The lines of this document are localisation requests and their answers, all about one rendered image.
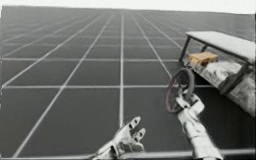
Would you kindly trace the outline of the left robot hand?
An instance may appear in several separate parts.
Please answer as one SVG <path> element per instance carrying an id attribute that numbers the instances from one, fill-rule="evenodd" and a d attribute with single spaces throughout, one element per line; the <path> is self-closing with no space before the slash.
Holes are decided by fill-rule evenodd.
<path id="1" fill-rule="evenodd" d="M 143 152 L 145 150 L 141 140 L 146 134 L 146 129 L 137 129 L 140 121 L 141 117 L 136 116 L 115 133 L 113 143 L 118 156 L 132 152 Z"/>

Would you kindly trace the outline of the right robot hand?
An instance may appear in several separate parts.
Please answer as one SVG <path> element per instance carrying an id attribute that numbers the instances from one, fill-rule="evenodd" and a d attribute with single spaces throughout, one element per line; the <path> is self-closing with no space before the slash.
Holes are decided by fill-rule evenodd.
<path id="1" fill-rule="evenodd" d="M 179 95 L 176 98 L 176 103 L 179 111 L 187 109 L 196 116 L 200 115 L 205 108 L 204 103 L 196 94 L 193 94 L 188 100 L 186 100 L 182 95 Z"/>

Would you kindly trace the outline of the dark steering wheel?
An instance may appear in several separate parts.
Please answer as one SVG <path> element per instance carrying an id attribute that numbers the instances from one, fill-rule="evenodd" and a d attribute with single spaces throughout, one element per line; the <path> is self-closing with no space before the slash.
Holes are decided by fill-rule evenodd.
<path id="1" fill-rule="evenodd" d="M 195 89 L 195 77 L 188 68 L 181 68 L 170 80 L 167 87 L 165 105 L 170 113 L 178 113 L 182 107 L 176 99 L 181 97 L 185 102 L 189 102 Z"/>

